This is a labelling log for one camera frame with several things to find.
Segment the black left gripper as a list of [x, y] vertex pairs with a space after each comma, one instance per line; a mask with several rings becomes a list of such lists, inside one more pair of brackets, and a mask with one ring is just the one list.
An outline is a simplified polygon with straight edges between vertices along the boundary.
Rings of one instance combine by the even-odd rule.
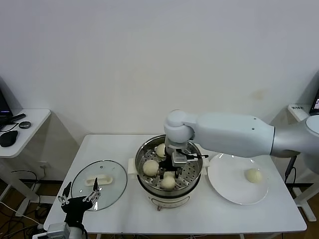
[[58, 195], [58, 200], [61, 203], [61, 209], [66, 213], [65, 222], [69, 226], [78, 226], [82, 224], [84, 213], [91, 209], [93, 203], [96, 203], [100, 197], [98, 186], [98, 178], [96, 177], [93, 184], [93, 190], [88, 196], [69, 198], [72, 182], [63, 189], [61, 195]]

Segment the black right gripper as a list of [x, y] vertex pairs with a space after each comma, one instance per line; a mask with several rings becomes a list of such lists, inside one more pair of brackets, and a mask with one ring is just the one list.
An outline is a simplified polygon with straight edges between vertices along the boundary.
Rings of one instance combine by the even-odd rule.
[[165, 171], [174, 172], [174, 178], [177, 180], [179, 176], [182, 174], [182, 168], [181, 167], [175, 167], [172, 164], [171, 160], [163, 160], [159, 162], [159, 178], [164, 178]]

